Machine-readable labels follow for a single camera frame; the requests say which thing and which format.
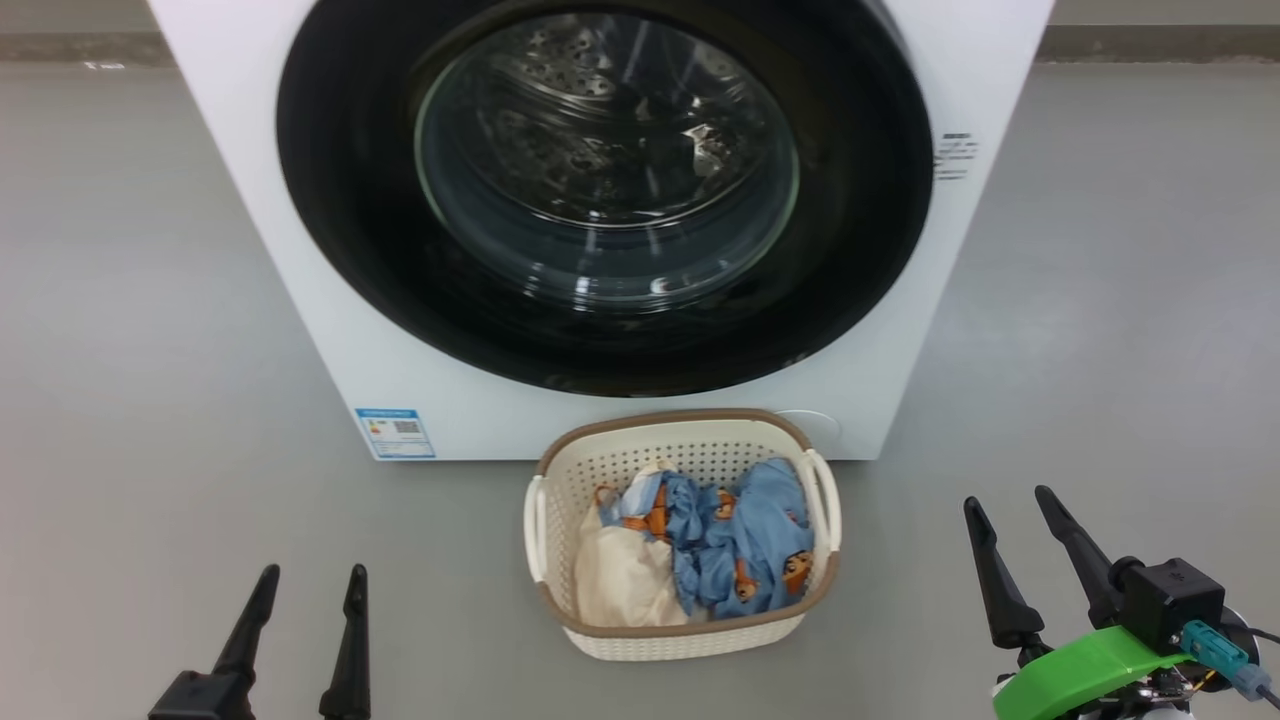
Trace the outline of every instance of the blue clothing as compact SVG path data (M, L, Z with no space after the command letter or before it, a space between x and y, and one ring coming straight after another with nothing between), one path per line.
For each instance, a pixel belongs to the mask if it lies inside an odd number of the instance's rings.
M671 562L676 577L676 597L685 615L694 614L698 588L698 557L694 555L703 539L703 520L698 512L698 486L671 470L663 473L667 483L667 537L671 539Z
M672 547L694 547L703 539L703 521L698 515L698 484L675 470L662 470L652 475L636 478L621 497L599 507L600 524L604 527L622 525L626 518L646 518L654 511L658 491L667 488L664 496L667 538ZM644 530L649 539L653 533Z
M797 602L813 564L813 529L804 489L781 457L751 466L742 477L732 515L708 511L723 496L703 491L707 547L698 552L698 600L716 619L778 610Z

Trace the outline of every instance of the side label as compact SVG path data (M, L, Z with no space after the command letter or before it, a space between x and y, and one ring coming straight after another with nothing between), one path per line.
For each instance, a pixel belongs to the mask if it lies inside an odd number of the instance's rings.
M357 407L356 418L379 460L435 457L435 448L426 437L426 428L422 427L417 410Z
M978 156L978 141L969 132L948 132L938 138L933 152L933 179L961 181Z

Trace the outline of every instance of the basket handle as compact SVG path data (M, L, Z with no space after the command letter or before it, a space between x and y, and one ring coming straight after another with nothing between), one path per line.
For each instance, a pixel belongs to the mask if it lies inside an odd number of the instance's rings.
M547 495L543 477L534 475L525 491L525 559L535 583L547 575Z
M818 455L814 448L805 450L813 469L818 471L818 480L822 483L822 506L827 511L827 536L831 539L831 551L840 550L840 541L844 536L844 518L840 512L840 493L836 492L836 477L831 474L831 465Z

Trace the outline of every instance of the blue sticker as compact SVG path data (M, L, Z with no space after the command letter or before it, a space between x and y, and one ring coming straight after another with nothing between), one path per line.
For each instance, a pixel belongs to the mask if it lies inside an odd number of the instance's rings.
M435 457L426 428L417 410L356 409L360 427L379 460L421 460Z

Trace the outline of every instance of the blue connector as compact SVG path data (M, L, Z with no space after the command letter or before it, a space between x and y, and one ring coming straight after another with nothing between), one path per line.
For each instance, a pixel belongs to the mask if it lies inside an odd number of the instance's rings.
M1260 701L1263 694L1271 692L1271 675L1249 662L1249 653L1204 623L1199 620L1187 623L1179 646L1183 652L1196 659L1196 662L1210 670L1217 670L1217 674L1230 680L1231 687L1249 702Z

